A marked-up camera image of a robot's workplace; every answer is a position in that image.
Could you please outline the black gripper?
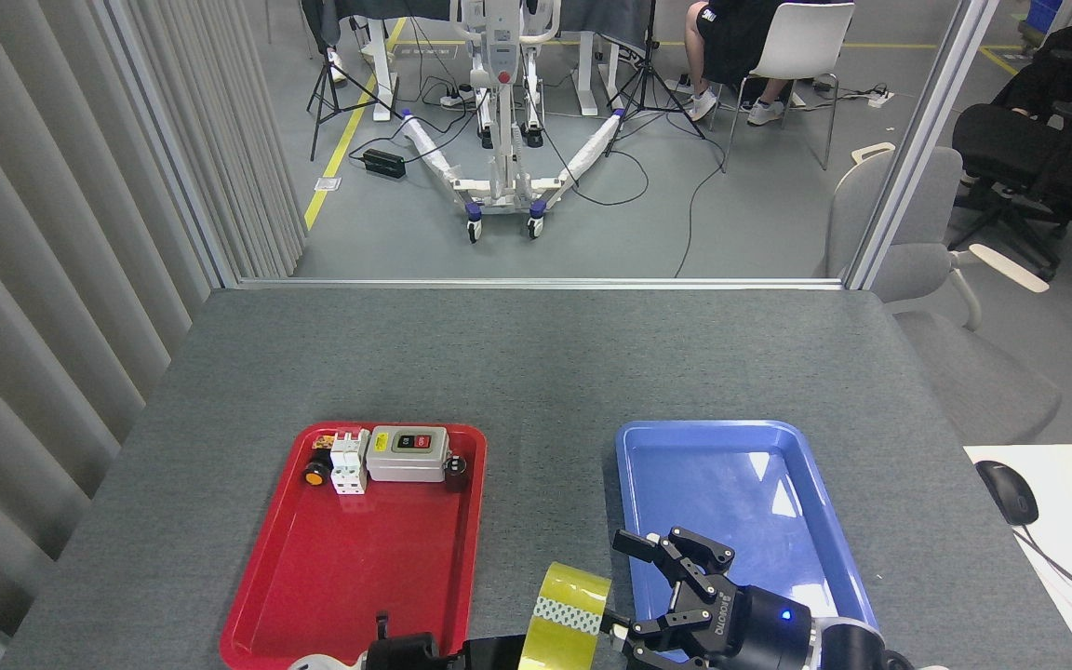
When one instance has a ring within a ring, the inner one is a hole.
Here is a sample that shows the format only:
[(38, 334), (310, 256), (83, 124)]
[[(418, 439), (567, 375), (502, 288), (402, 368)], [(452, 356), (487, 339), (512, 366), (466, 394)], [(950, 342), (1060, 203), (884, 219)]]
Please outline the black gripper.
[(810, 608), (765, 589), (736, 589), (726, 544), (681, 527), (655, 539), (617, 528), (612, 548), (655, 565), (673, 589), (669, 605), (688, 589), (688, 602), (717, 606), (647, 621), (605, 610), (602, 632), (616, 640), (628, 669), (800, 669), (807, 661)]
[(517, 670), (526, 636), (476, 637), (450, 659), (440, 653), (433, 632), (389, 636), (371, 643), (363, 667), (370, 670), (467, 669)]

